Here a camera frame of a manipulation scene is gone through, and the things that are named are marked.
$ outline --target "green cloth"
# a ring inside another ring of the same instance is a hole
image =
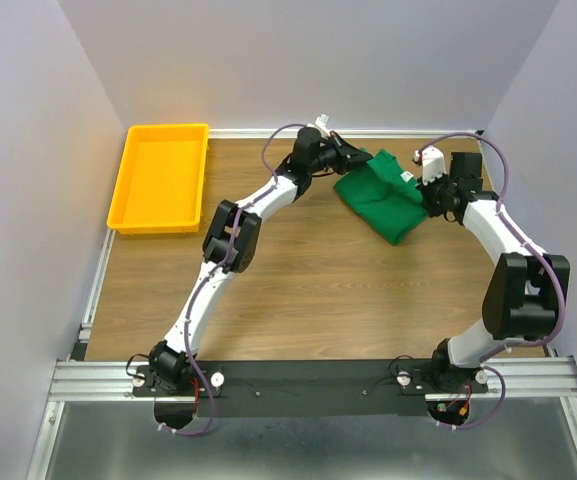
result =
[[[385,150],[335,184],[335,191],[368,225],[393,245],[427,217],[416,180]]]

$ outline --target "wood surface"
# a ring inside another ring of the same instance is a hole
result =
[[[384,148],[420,173],[410,159],[422,139],[351,142],[372,153]],[[216,206],[267,181],[259,159],[263,143],[210,141],[198,233],[116,235],[86,360],[126,360],[162,339],[197,278]],[[268,159],[277,165],[291,146],[292,140],[275,141]],[[466,139],[440,148],[447,158],[451,151],[478,151]],[[210,320],[200,358],[427,357],[479,318],[494,267],[468,231],[427,219],[391,246],[340,200],[332,188],[337,179],[315,179],[302,198],[263,225],[251,266]]]

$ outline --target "white label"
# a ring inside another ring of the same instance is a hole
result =
[[[404,182],[408,183],[410,180],[415,178],[415,176],[410,172],[403,172],[401,174],[401,178],[403,179]]]

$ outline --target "gray wall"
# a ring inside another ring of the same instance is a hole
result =
[[[557,0],[61,0],[124,125],[483,128]]]
[[[572,264],[558,351],[577,358],[577,0],[562,0],[487,130],[509,157],[508,206],[526,232]],[[489,171],[501,171],[490,151]]]
[[[59,5],[0,2],[0,480],[75,340],[123,133]]]

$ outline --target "yellow tray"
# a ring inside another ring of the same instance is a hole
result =
[[[199,230],[208,125],[135,125],[128,130],[108,213],[119,233]]]

